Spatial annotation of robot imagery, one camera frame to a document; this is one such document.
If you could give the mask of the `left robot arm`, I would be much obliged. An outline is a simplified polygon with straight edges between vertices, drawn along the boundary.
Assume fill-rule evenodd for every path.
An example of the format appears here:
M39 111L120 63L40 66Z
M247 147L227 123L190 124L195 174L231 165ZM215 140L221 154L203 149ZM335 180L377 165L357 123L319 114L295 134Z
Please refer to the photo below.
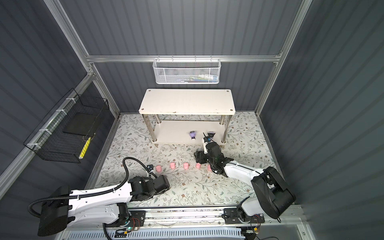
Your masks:
M126 175L118 185L92 190L70 190L68 186L62 186L49 197L30 203L28 212L40 220L38 236L51 236L68 226L85 223L102 224L105 234L107 228L126 228L128 232L139 229L144 218L131 214L127 204L165 193L170 189L170 183L165 175L157 176L146 165L143 165L148 174L146 177L130 178L127 160L143 165L136 158L123 158Z

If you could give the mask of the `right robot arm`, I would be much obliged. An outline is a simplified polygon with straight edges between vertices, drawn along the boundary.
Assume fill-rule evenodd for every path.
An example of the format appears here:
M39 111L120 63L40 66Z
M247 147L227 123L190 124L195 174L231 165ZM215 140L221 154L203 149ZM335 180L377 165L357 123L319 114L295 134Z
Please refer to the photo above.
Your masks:
M221 147L215 143L205 143L202 151L194 153L196 163L208 164L212 172L226 178L236 179L253 187L255 197L247 197L236 208L241 222L248 223L255 216L266 214L278 220L280 215L295 201L295 194L289 189L277 169L268 167L256 169L225 157Z

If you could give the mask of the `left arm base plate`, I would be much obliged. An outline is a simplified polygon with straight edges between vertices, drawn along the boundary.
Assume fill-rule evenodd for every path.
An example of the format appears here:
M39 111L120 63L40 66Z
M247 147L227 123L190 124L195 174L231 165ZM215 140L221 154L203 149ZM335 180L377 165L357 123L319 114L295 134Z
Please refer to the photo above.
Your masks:
M139 228L144 225L146 211L128 211L128 217L124 221L123 228Z

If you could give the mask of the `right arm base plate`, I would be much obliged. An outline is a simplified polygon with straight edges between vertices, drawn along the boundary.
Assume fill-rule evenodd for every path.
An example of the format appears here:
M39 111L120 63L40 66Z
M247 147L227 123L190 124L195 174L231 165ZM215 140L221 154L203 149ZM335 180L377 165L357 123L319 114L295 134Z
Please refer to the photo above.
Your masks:
M248 216L243 210L237 208L225 208L221 217L227 225L230 224L263 224L265 218L263 214Z

